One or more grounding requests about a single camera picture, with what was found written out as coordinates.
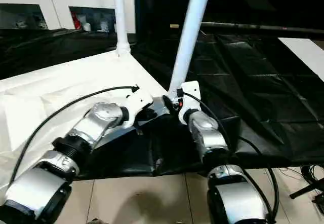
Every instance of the white tarp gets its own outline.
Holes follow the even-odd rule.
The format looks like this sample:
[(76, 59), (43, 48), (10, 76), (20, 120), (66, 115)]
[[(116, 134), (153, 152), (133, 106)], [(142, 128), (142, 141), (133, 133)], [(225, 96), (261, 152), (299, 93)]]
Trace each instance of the white tarp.
[[(153, 97), (167, 93), (130, 54), (118, 57), (115, 51), (0, 81), (0, 191), (4, 193), (6, 189), (24, 142), (51, 113), (83, 95), (134, 85)], [(99, 94), (55, 116), (36, 135), (18, 174), (52, 148), (52, 141), (64, 136), (93, 104), (99, 101), (122, 104), (130, 93), (131, 90), (122, 89)]]

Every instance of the white pole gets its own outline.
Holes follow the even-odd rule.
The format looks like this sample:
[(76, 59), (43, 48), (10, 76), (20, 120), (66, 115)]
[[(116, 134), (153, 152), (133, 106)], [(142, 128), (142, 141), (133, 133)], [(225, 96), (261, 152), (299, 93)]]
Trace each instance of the white pole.
[(176, 90), (179, 89), (181, 84), (186, 80), (207, 1), (208, 0), (189, 1), (169, 88), (169, 97), (173, 102), (175, 102), (177, 98)]
[(130, 44), (127, 39), (124, 0), (115, 1), (115, 16), (117, 28), (117, 53), (122, 55), (131, 51)]

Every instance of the robotic arm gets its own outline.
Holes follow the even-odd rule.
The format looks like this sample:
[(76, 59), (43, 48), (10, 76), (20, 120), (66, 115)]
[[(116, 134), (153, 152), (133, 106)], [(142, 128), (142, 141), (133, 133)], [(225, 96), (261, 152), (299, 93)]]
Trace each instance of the robotic arm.
[[(178, 90), (182, 105), (178, 117), (188, 125), (200, 159), (209, 169), (211, 223), (266, 223), (266, 208), (259, 193), (239, 166), (227, 164), (230, 152), (218, 123), (184, 92), (200, 99), (198, 82), (183, 83)], [(73, 178), (106, 131), (132, 127), (137, 113), (152, 103), (151, 96), (139, 89), (123, 106), (95, 104), (64, 138), (54, 140), (53, 150), (9, 187), (0, 206), (0, 224), (54, 223), (70, 195)]]
[(229, 150), (218, 131), (218, 123), (201, 111), (198, 101), (183, 92), (200, 99), (198, 82), (183, 83), (178, 90), (182, 97), (179, 120), (188, 125), (202, 163), (211, 169), (207, 193), (211, 223), (266, 223), (265, 204), (243, 170), (236, 165), (224, 165)]
[(8, 188), (0, 206), (0, 223), (54, 223), (71, 193), (73, 178), (105, 132), (132, 127), (137, 113), (152, 103), (152, 97), (139, 89), (123, 106), (95, 104), (64, 138), (54, 140), (53, 150)]

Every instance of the black tripod leg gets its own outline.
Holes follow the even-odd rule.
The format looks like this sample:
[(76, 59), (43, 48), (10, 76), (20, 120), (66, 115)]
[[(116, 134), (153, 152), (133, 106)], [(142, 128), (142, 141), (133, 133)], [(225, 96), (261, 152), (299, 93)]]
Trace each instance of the black tripod leg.
[(320, 180), (317, 180), (316, 182), (310, 184), (309, 186), (304, 187), (304, 188), (301, 189), (301, 190), (298, 190), (298, 191), (292, 193), (292, 194), (289, 195), (289, 196), (290, 196), (290, 198), (294, 199), (294, 198), (296, 198), (296, 197), (298, 197), (298, 196), (301, 196), (301, 195), (303, 195), (303, 194), (305, 194), (305, 193), (307, 193), (307, 192), (310, 192), (310, 191), (312, 191), (312, 190), (318, 188), (318, 187), (321, 186), (322, 184), (324, 184), (324, 178), (321, 178)]

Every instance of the tile floor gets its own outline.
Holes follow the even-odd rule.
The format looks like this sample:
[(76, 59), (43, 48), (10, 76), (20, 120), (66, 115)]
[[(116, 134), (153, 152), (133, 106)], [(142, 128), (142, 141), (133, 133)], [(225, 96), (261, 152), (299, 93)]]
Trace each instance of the tile floor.
[[(249, 172), (272, 203), (273, 189), (266, 171)], [(280, 189), (277, 223), (323, 223), (324, 216), (311, 202), (315, 192), (294, 200), (289, 197), (307, 185), (301, 176), (285, 168), (275, 169), (275, 174)], [(324, 172), (316, 169), (316, 176), (321, 175)], [(206, 179), (195, 173), (74, 182), (56, 224), (85, 224), (94, 218), (109, 224), (208, 224), (206, 190)]]

